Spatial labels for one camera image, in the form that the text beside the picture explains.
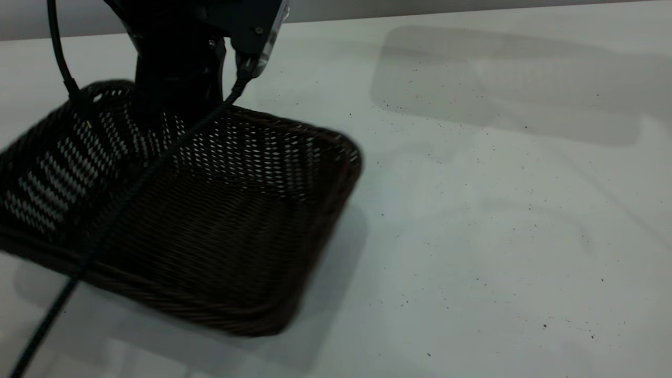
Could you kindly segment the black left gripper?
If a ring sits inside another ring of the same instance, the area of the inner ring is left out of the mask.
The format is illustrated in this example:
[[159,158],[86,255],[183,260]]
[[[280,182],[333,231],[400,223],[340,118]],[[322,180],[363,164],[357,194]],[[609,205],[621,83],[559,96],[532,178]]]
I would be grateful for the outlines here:
[[161,126],[173,115],[195,124],[223,102],[225,42],[195,11],[204,1],[108,1],[137,51],[132,115]]

